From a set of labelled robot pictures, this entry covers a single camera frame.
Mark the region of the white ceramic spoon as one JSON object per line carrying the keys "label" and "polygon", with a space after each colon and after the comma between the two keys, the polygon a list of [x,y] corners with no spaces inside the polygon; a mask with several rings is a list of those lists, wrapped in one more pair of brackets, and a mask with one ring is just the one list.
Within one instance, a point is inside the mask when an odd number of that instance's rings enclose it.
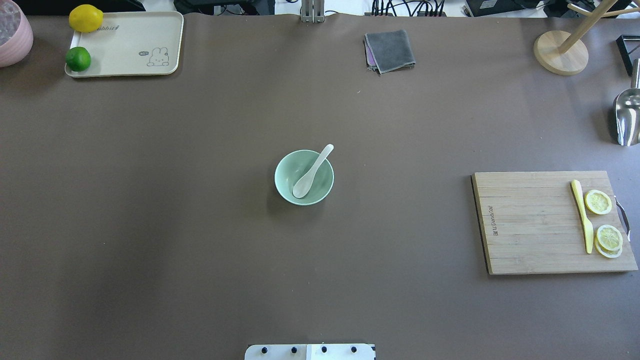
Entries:
{"label": "white ceramic spoon", "polygon": [[313,186],[313,182],[315,180],[316,174],[320,166],[322,166],[323,162],[327,159],[327,157],[329,157],[330,153],[333,150],[334,150],[334,145],[331,143],[327,144],[323,148],[323,150],[319,153],[317,159],[313,162],[310,169],[304,175],[302,175],[302,177],[299,178],[299,180],[295,183],[292,189],[292,195],[295,198],[297,199],[304,198],[304,196],[306,196],[310,192],[310,189]]}

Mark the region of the pink ribbed bowl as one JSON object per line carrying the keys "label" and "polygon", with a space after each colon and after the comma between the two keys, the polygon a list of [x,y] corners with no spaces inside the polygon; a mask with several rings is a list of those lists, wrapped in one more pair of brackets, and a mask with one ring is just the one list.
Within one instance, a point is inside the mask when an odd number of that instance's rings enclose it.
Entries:
{"label": "pink ribbed bowl", "polygon": [[25,59],[32,49],[34,34],[29,20],[13,0],[0,2],[0,67]]}

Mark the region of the grey folded cloth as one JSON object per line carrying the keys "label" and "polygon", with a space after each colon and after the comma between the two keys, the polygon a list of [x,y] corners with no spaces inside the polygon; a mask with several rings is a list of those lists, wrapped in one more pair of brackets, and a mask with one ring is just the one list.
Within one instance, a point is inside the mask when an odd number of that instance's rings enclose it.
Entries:
{"label": "grey folded cloth", "polygon": [[366,33],[366,66],[384,75],[401,68],[414,68],[416,59],[406,30]]}

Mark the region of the bamboo cutting board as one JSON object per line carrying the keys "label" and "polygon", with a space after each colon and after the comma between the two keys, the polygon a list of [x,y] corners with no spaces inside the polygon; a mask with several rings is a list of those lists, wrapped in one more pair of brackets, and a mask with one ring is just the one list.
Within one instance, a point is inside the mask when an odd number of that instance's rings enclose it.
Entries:
{"label": "bamboo cutting board", "polygon": [[571,181],[614,198],[606,171],[476,172],[471,176],[487,272],[491,275],[630,272],[638,265],[628,239],[621,255],[588,254]]}

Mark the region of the cream rabbit tray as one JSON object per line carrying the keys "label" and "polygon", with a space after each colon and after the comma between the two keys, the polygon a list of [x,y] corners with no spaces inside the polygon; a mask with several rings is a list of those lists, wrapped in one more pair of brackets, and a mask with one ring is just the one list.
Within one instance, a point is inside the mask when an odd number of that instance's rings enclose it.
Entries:
{"label": "cream rabbit tray", "polygon": [[179,66],[184,24],[178,11],[105,13],[97,30],[71,38],[71,48],[89,52],[90,67],[64,71],[72,78],[170,75]]}

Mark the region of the green lime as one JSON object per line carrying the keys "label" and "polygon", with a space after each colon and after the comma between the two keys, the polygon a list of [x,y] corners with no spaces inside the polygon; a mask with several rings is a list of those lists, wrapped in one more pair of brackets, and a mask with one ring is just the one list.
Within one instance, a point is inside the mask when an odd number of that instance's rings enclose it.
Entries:
{"label": "green lime", "polygon": [[73,72],[86,71],[92,64],[92,57],[85,47],[70,48],[65,55],[65,63]]}

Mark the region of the yellow plastic knife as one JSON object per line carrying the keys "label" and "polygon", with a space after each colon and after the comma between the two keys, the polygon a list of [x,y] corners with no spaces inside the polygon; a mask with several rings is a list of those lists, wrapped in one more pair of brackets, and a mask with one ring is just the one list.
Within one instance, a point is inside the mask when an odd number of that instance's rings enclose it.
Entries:
{"label": "yellow plastic knife", "polygon": [[573,179],[570,182],[570,187],[573,192],[574,201],[576,202],[578,214],[582,223],[585,251],[590,255],[594,249],[594,226],[586,214],[586,203],[582,184],[579,180]]}

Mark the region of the wooden mug tree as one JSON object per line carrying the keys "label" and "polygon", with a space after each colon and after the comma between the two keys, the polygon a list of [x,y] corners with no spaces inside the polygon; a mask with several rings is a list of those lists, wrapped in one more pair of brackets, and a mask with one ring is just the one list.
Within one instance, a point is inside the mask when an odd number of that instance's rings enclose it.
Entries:
{"label": "wooden mug tree", "polygon": [[586,10],[580,6],[569,4],[567,7],[584,16],[582,23],[572,33],[564,30],[549,30],[537,37],[534,42],[535,59],[547,71],[556,75],[573,76],[585,70],[589,54],[588,49],[581,41],[597,21],[601,18],[609,18],[622,14],[639,12],[638,0],[631,3],[633,8],[611,11],[615,0],[601,0],[594,10]]}

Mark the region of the yellow lemon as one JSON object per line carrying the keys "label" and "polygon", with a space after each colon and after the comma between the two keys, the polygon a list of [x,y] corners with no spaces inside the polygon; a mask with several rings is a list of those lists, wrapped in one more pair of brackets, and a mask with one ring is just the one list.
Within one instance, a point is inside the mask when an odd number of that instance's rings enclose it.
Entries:
{"label": "yellow lemon", "polygon": [[104,20],[104,12],[91,4],[74,7],[68,16],[68,24],[74,31],[88,34],[98,30]]}

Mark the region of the stacked lemon slice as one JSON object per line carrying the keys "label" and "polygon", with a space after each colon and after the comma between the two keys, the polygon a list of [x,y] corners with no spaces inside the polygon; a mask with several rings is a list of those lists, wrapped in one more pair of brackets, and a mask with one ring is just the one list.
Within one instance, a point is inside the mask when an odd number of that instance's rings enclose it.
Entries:
{"label": "stacked lemon slice", "polygon": [[596,250],[608,259],[620,257],[623,251],[622,233],[612,225],[603,224],[595,232]]}

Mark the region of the steel scoop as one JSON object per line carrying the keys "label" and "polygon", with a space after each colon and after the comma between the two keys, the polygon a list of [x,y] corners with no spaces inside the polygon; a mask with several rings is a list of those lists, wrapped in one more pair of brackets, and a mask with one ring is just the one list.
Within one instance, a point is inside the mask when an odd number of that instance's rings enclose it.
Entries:
{"label": "steel scoop", "polygon": [[640,60],[634,59],[630,88],[614,100],[614,114],[619,145],[630,147],[639,144],[640,130]]}

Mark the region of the aluminium frame post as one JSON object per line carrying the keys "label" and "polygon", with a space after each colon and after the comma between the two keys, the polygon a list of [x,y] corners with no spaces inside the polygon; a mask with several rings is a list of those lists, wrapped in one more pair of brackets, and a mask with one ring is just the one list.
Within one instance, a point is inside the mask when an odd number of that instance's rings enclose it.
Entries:
{"label": "aluminium frame post", "polygon": [[325,1],[301,0],[300,16],[302,23],[324,23]]}

